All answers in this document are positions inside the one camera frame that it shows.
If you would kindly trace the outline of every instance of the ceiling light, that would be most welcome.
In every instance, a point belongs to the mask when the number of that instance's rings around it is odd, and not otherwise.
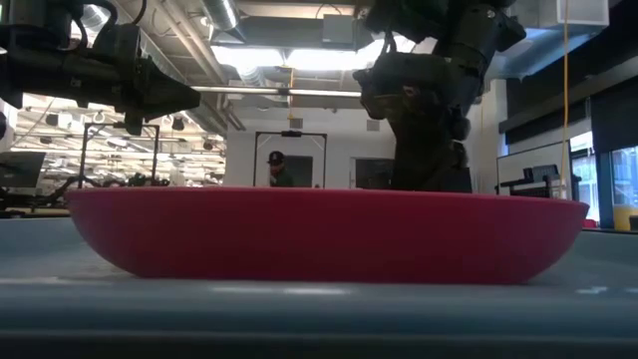
[[[357,59],[354,51],[295,50],[286,65],[296,70],[330,71],[364,69],[367,65]]]
[[[397,51],[412,52],[415,43],[403,36],[395,37]],[[384,40],[376,40],[365,48],[354,51],[295,50],[286,60],[286,65],[296,70],[345,71],[359,70],[374,63],[383,49]]]
[[[275,49],[213,46],[212,51],[220,64],[233,66],[237,70],[252,69],[260,66],[281,66],[284,64],[281,53]]]

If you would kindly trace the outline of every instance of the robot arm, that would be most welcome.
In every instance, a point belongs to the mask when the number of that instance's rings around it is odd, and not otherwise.
[[[450,175],[467,166],[466,114],[494,53],[525,37],[503,13],[513,2],[377,0],[371,9],[366,26],[384,32],[386,46],[372,69],[354,77],[369,116],[388,119],[396,135],[394,189],[446,190]],[[398,53],[393,32],[438,43],[432,54]]]
[[[85,5],[107,9],[111,18],[87,48],[80,19]],[[200,94],[163,74],[142,58],[140,28],[116,25],[117,8],[107,0],[13,0],[9,24],[0,26],[0,98],[22,108],[23,93],[111,105],[125,113],[127,131],[140,135],[142,123],[199,106]],[[69,49],[71,22],[83,31]]]

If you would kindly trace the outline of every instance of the yellow cord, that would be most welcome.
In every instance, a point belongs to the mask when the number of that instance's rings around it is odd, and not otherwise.
[[[482,159],[482,124],[483,124],[483,118],[484,118],[484,106],[485,106],[485,98],[484,95],[481,94],[480,95],[480,133],[478,135],[478,158]],[[481,185],[482,185],[482,180],[480,180],[480,174],[477,174],[477,190],[478,193],[480,193],[481,190]]]
[[[292,89],[295,85],[295,69],[290,68],[290,88]],[[292,121],[294,117],[292,116],[292,96],[288,99],[288,120]]]
[[[569,0],[565,0],[565,16],[563,24],[565,57],[563,59],[563,102],[565,106],[564,124],[562,128],[562,160],[560,164],[560,186],[565,178],[567,126],[569,123]]]

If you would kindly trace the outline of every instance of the whiteboard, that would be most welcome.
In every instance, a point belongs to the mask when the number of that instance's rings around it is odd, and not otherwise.
[[[565,145],[565,170],[567,171],[567,176],[564,176],[564,181],[566,186],[566,199],[571,199],[571,158],[569,141],[567,141]],[[511,180],[521,180],[523,178],[523,169],[537,166],[557,165],[558,172],[560,173],[562,166],[562,146],[562,142],[559,142],[496,159],[499,185]],[[509,195],[509,188],[499,188],[498,192],[501,195]]]

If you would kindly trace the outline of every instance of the person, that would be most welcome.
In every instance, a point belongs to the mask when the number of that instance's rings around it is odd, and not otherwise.
[[[286,170],[286,157],[279,151],[273,151],[268,156],[270,165],[270,186],[292,187],[295,186],[292,176]]]

